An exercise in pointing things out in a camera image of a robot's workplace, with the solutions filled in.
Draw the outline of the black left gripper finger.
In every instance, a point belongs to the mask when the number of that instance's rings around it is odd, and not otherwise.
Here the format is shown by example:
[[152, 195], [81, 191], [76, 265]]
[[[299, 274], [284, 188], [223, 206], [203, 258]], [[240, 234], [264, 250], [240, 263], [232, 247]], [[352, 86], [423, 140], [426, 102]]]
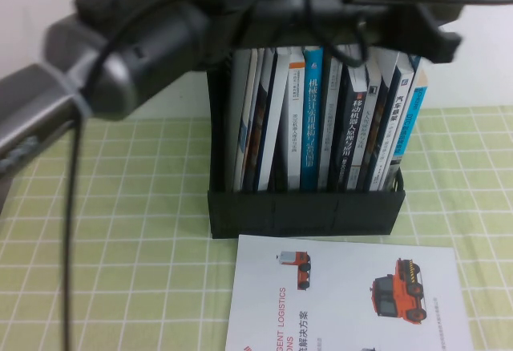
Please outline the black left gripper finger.
[[418, 13], [418, 37], [421, 46], [417, 54], [433, 63], [450, 63], [454, 59], [462, 37], [441, 26], [456, 21], [462, 12], [459, 4], [416, 4]]

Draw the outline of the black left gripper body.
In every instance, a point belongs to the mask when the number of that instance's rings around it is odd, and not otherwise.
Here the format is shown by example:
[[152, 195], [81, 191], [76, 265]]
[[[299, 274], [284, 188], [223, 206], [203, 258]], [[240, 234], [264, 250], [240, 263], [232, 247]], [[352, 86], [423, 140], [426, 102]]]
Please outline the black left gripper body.
[[200, 69], [222, 63], [235, 50], [322, 46], [337, 60], [359, 67], [372, 46], [418, 54], [408, 33], [422, 23], [420, 6], [344, 0], [205, 0], [211, 19]]

